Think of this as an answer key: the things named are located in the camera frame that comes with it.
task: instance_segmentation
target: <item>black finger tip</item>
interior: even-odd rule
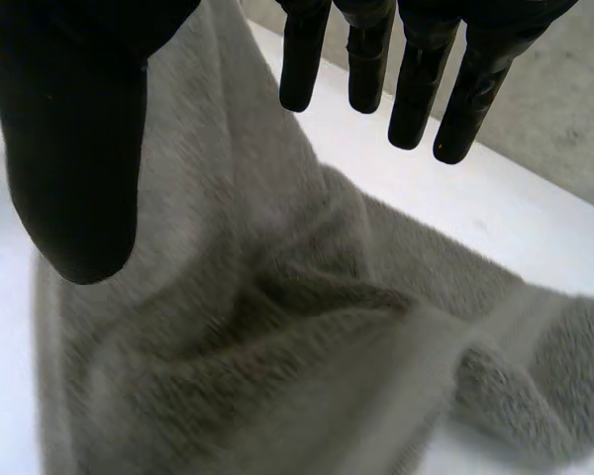
[[[361,114],[373,114],[380,105],[379,98],[362,98],[349,95],[349,104],[353,109]]]
[[[64,279],[77,285],[92,285],[107,280],[121,271],[132,254],[132,249],[103,259],[56,259],[49,258],[50,265]]]
[[[401,124],[397,124],[396,121],[390,122],[389,130],[387,131],[389,142],[396,148],[403,150],[413,150],[416,148],[422,137],[422,132],[418,133],[418,131],[409,130]]]
[[[308,109],[308,106],[310,105],[310,97],[287,93],[280,89],[279,102],[284,109],[299,113]]]
[[[457,165],[464,160],[468,153],[467,149],[447,146],[442,142],[434,143],[434,157],[446,165]]]

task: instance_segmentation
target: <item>fluffy gray towel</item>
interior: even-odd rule
[[[236,0],[156,55],[148,103],[129,264],[38,271],[46,475],[408,473],[449,409],[537,463],[594,448],[594,300],[318,163]]]

